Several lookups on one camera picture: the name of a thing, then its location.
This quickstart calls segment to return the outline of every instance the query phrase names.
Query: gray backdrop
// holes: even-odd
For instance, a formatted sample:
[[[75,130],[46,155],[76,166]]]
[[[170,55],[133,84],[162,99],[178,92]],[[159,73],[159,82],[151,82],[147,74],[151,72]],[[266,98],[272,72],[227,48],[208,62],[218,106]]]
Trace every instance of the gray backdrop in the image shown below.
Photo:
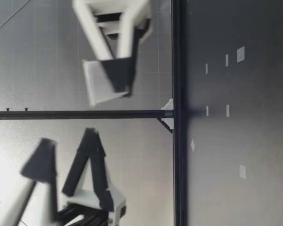
[[[0,24],[24,2],[0,0]],[[170,2],[152,5],[154,32],[140,47],[134,96],[95,110],[159,109],[172,97]],[[0,29],[0,110],[89,110],[82,59],[94,55],[71,1],[31,0]],[[127,197],[122,225],[173,225],[173,137],[156,120],[0,121],[0,202],[41,137],[58,143],[60,191],[86,127],[100,131]],[[27,225],[37,208],[30,203]]]

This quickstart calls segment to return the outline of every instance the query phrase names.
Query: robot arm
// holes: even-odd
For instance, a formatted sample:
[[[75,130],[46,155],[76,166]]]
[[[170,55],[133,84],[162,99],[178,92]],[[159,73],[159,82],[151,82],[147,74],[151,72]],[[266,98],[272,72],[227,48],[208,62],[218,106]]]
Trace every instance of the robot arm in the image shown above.
[[[90,105],[130,96],[138,45],[151,32],[150,0],[73,0],[97,61],[84,61]],[[107,38],[117,39],[114,56]]]
[[[118,226],[126,211],[126,200],[111,182],[98,132],[85,131],[63,187],[64,209],[59,212],[55,145],[52,140],[42,139],[24,165],[16,190],[2,206],[0,226],[18,225],[32,195],[37,197],[39,206],[34,226],[64,226],[79,215],[84,218],[72,226]],[[92,168],[93,191],[82,189],[88,162]]]

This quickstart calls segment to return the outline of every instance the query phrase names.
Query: cable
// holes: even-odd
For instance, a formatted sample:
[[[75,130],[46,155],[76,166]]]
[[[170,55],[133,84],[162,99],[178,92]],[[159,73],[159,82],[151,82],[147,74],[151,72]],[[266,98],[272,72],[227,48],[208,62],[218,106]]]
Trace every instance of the cable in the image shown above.
[[[16,12],[14,12],[7,20],[5,20],[1,25],[0,25],[0,29],[1,27],[3,27],[11,18],[14,17],[14,15],[16,15],[24,6],[27,5],[28,2],[30,2],[31,0],[27,0],[19,9],[17,9]]]

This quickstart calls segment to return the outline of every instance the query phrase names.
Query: metal frame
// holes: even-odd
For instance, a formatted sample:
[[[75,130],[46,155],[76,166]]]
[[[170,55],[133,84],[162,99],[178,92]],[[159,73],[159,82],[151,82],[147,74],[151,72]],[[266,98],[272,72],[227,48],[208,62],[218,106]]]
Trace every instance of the metal frame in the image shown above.
[[[175,226],[187,226],[187,64],[184,34],[186,1],[172,0],[174,94],[174,203]]]
[[[0,120],[158,119],[174,117],[175,226],[187,226],[187,76],[184,40],[185,1],[172,1],[174,110],[145,111],[6,111]]]
[[[173,111],[6,111],[0,120],[69,120],[69,119],[161,119],[172,118]]]

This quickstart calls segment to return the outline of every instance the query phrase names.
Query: white bracket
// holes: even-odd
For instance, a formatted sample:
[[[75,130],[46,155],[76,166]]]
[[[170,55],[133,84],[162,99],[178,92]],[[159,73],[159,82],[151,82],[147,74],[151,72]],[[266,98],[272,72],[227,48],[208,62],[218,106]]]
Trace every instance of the white bracket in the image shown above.
[[[162,110],[174,110],[173,99],[169,99],[168,103],[161,108]],[[161,119],[168,127],[174,130],[174,118]]]

